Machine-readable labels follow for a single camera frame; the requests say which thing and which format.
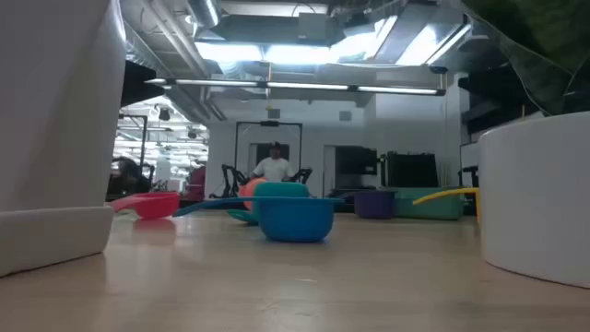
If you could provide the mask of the small black monitor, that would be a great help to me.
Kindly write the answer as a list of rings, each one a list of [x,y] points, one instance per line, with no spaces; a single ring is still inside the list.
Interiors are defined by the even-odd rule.
[[[336,172],[354,175],[377,174],[377,151],[358,146],[338,146],[335,150]]]

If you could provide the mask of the silver ceiling duct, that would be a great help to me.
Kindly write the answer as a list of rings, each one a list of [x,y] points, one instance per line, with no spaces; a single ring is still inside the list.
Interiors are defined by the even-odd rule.
[[[218,0],[186,0],[186,2],[198,27],[210,29],[221,21]]]

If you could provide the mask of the green snake plant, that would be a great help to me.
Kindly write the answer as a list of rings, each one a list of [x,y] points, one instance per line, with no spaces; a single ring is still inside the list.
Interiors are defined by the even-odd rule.
[[[590,0],[459,0],[543,113],[590,112]]]

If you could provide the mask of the purple measuring cup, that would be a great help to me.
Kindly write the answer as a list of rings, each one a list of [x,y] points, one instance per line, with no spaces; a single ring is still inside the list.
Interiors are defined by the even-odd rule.
[[[359,218],[391,219],[395,214],[395,191],[365,190],[343,196],[343,199],[349,198]]]

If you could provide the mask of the magenta chair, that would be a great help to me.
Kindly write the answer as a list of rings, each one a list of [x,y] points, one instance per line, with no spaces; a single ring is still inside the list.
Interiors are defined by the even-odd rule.
[[[184,199],[188,201],[202,201],[205,196],[207,167],[201,166],[193,169],[187,179],[185,186]]]

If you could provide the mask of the long ceiling light fixture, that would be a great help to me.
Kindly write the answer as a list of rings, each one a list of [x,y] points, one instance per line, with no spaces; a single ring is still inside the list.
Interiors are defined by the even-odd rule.
[[[160,86],[199,86],[248,89],[306,89],[354,93],[380,93],[422,96],[443,96],[446,93],[445,89],[220,79],[153,78],[147,80],[147,83]]]

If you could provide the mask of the blue measuring cup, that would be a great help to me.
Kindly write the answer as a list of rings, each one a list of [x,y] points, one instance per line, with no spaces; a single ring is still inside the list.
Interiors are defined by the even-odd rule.
[[[318,243],[332,230],[335,205],[340,198],[293,196],[243,196],[223,198],[179,208],[180,217],[194,211],[228,203],[254,202],[258,226],[268,240],[285,243]]]

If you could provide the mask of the red measuring cup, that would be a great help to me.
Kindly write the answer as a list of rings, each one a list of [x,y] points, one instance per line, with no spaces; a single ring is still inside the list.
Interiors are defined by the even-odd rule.
[[[107,203],[115,212],[132,209],[141,219],[160,219],[172,216],[180,206],[177,192],[134,194]]]

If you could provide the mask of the black metal frame rig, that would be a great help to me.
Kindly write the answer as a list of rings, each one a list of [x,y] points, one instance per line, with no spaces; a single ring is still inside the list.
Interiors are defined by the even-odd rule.
[[[292,169],[298,173],[302,160],[303,124],[285,123],[273,120],[260,122],[240,121],[235,124],[233,167],[245,171],[245,167],[256,166],[258,162],[250,158],[250,146],[279,142],[287,146],[295,141],[297,148],[290,148],[298,152],[298,156],[290,161]]]

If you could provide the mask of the teal plastic basket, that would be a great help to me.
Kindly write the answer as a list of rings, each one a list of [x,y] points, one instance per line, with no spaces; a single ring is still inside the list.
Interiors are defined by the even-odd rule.
[[[463,216],[463,197],[445,196],[419,205],[413,201],[424,196],[445,191],[440,187],[395,188],[395,216],[403,219],[458,220]]]

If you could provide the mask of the large black monitor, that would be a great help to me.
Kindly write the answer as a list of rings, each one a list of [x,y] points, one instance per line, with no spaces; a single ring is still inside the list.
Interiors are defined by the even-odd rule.
[[[387,182],[390,187],[438,187],[434,154],[400,154],[390,151],[387,158]]]

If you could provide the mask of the teal measuring cup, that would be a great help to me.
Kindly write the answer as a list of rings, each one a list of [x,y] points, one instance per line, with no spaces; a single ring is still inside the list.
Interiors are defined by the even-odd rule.
[[[256,186],[254,196],[287,196],[287,197],[308,197],[309,189],[306,185],[291,182],[269,182],[265,181]],[[229,209],[228,215],[234,219],[244,222],[248,226],[258,225],[258,207],[254,202],[253,210]]]

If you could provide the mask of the orange measuring cup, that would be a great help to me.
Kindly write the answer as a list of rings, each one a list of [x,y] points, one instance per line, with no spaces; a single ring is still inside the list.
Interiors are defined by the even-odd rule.
[[[239,189],[238,192],[238,196],[239,197],[250,197],[250,196],[254,196],[254,190],[256,188],[257,185],[264,183],[266,181],[266,178],[261,177],[261,178],[253,178],[251,179],[247,184],[242,185]],[[252,211],[253,207],[254,207],[254,202],[253,201],[245,201],[244,206]]]

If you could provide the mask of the white round planter pot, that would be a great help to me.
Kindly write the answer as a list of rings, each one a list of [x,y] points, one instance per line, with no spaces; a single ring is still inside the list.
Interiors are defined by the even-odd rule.
[[[485,261],[590,289],[590,112],[498,127],[478,145]]]

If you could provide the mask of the yellow measuring cup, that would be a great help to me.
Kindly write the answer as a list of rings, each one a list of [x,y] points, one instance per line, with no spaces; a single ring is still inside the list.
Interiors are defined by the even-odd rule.
[[[468,188],[460,188],[460,189],[452,189],[452,190],[446,190],[446,191],[441,191],[438,193],[434,193],[434,194],[430,194],[427,196],[423,196],[419,199],[416,199],[412,202],[412,204],[414,206],[422,204],[424,202],[430,201],[430,200],[434,200],[437,198],[441,198],[441,197],[445,197],[445,196],[459,196],[459,195],[474,195],[475,196],[475,202],[476,202],[476,218],[477,218],[477,222],[478,224],[481,223],[480,221],[480,193],[479,193],[479,189],[476,187],[468,187]]]

